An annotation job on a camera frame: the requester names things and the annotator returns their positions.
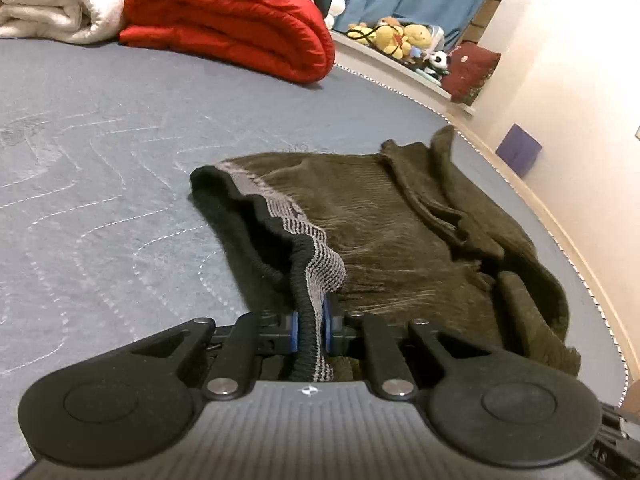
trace purple paper on wall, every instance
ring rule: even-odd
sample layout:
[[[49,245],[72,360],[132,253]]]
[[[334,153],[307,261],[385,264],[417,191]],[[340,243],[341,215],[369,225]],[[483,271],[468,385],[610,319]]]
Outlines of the purple paper on wall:
[[[541,150],[542,145],[536,139],[514,124],[495,153],[519,177],[523,177],[531,169]]]

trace bed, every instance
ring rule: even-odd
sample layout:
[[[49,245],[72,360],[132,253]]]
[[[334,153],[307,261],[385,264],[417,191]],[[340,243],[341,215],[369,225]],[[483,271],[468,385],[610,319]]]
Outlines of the bed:
[[[296,86],[222,62],[105,44],[0,42],[0,480],[31,461],[20,395],[57,368],[245,299],[190,202],[189,173],[245,153],[372,153],[446,124],[334,67]],[[561,281],[580,379],[611,404],[626,372],[584,283],[546,229],[463,137],[453,160],[509,212]]]

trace folded white fleece blanket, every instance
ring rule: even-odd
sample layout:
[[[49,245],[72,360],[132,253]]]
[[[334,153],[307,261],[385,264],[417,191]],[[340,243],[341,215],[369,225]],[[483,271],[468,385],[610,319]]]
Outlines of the folded white fleece blanket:
[[[95,43],[117,36],[124,0],[0,0],[0,38]]]

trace metal screw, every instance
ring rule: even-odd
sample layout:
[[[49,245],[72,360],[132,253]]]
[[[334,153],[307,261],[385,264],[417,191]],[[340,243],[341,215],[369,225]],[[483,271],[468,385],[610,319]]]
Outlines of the metal screw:
[[[207,390],[212,394],[231,395],[238,390],[238,383],[228,377],[218,377],[207,383]]]
[[[414,386],[404,379],[388,379],[382,383],[382,389],[389,395],[404,397],[414,390]]]

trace yellow stuffed animal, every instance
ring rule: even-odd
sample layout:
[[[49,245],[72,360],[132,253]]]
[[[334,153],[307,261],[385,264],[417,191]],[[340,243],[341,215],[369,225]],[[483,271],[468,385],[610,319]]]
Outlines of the yellow stuffed animal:
[[[415,59],[422,57],[422,51],[431,46],[431,33],[424,25],[412,23],[404,28],[404,35],[407,42],[411,45],[409,51],[405,54],[409,62],[415,62]]]
[[[347,36],[363,45],[376,43],[376,31],[367,27],[367,24],[364,22],[361,22],[359,25],[351,23],[347,31]]]
[[[381,25],[376,29],[376,47],[395,59],[402,59],[409,54],[411,45],[407,42],[404,30],[400,25]]]

